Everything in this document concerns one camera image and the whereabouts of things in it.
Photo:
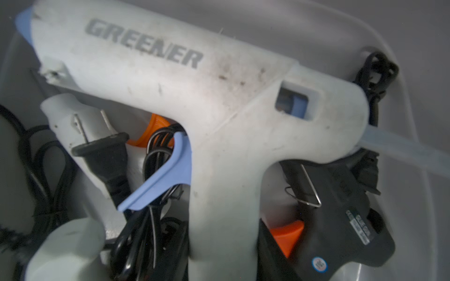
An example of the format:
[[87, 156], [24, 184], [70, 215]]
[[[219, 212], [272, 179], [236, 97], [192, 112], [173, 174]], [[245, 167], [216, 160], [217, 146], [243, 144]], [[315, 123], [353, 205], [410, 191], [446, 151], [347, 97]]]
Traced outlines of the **large white glue gun blue trigger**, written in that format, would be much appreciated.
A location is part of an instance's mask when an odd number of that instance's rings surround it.
[[181, 123], [192, 148], [189, 276], [254, 281], [264, 172], [354, 147], [450, 174], [448, 154], [368, 124], [360, 87], [121, 1], [35, 1], [16, 17], [48, 83]]

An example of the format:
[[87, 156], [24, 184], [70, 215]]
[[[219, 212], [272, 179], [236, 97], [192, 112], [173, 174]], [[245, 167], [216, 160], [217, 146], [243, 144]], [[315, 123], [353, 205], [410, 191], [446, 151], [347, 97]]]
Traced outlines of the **black glue gun orange trigger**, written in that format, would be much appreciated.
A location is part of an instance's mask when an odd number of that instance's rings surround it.
[[377, 268], [393, 256], [383, 217], [346, 166], [285, 160], [281, 168], [296, 213], [277, 227], [260, 223], [259, 280], [328, 281], [347, 263]]

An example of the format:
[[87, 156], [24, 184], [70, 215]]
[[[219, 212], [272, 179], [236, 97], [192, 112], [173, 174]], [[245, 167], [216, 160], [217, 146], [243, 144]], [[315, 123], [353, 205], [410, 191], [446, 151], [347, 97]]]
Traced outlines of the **white glue gun orange trigger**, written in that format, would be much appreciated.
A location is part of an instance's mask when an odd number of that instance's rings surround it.
[[76, 146], [84, 144], [80, 127], [84, 129], [89, 142], [118, 134], [105, 113], [98, 108], [79, 102], [74, 95], [68, 93], [44, 100], [41, 110], [47, 117], [50, 129], [55, 133], [58, 141], [92, 184], [102, 192], [105, 198], [109, 199], [110, 195], [105, 184], [90, 171], [85, 160], [75, 156], [71, 151]]

